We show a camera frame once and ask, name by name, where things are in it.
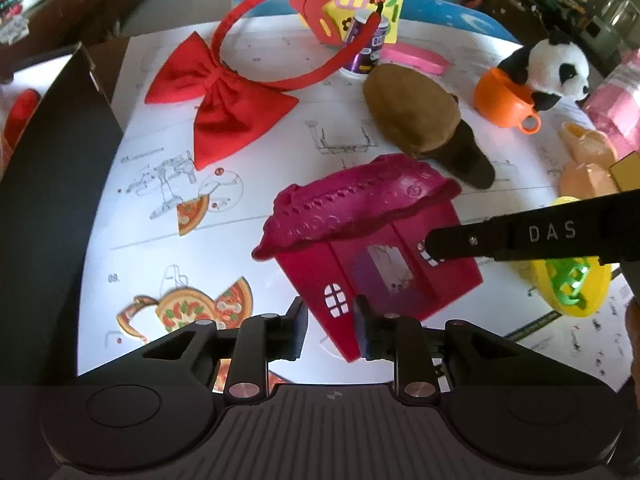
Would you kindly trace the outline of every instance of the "brown plush toy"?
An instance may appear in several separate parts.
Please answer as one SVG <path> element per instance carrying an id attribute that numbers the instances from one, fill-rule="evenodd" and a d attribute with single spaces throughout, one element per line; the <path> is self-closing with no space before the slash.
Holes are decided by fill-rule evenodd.
<path id="1" fill-rule="evenodd" d="M 494 168 L 461 120 L 457 98 L 434 80 L 381 64 L 364 83 L 364 99 L 382 134 L 407 155 L 436 160 L 479 189 L 494 183 Z"/>

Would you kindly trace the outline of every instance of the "red foam roof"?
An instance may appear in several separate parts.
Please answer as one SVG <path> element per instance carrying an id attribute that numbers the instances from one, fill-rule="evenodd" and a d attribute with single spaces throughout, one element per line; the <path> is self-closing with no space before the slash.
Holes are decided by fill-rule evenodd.
<path id="1" fill-rule="evenodd" d="M 426 162 L 402 153 L 381 155 L 369 164 L 278 193 L 252 256 L 267 260 L 316 242 L 361 237 L 461 191 L 460 184 Z"/>

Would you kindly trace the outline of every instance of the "green toy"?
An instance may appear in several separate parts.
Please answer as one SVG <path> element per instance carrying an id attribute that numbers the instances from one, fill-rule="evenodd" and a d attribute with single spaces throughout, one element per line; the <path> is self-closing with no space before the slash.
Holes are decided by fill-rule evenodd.
<path id="1" fill-rule="evenodd" d="M 584 309 L 586 301 L 580 290 L 589 275 L 590 263 L 584 258 L 545 260 L 551 287 L 558 301 Z"/>

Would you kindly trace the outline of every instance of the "panda toy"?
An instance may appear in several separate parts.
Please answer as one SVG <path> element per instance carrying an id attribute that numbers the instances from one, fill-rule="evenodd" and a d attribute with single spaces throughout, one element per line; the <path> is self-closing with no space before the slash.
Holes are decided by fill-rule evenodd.
<path id="1" fill-rule="evenodd" d="M 589 93 L 589 62 L 559 30 L 552 31 L 548 40 L 519 48 L 498 68 L 514 83 L 529 87 L 536 111 L 549 110 L 562 97 L 581 101 Z"/>

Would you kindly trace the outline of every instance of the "pink plastic object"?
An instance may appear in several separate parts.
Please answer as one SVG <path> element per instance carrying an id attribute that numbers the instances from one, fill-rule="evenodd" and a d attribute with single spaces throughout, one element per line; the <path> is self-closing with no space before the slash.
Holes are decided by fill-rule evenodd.
<path id="1" fill-rule="evenodd" d="M 597 130 L 607 134 L 623 158 L 640 150 L 640 50 L 632 52 L 584 105 Z"/>
<path id="2" fill-rule="evenodd" d="M 440 54 L 406 43 L 385 43 L 380 52 L 380 61 L 402 63 L 435 75 L 443 74 L 451 64 Z"/>
<path id="3" fill-rule="evenodd" d="M 426 162 L 382 155 L 278 193 L 252 255 L 276 258 L 347 361 L 360 357 L 353 298 L 379 314 L 423 320 L 482 283 L 475 260 L 438 262 L 422 241 L 460 224 L 460 184 Z"/>

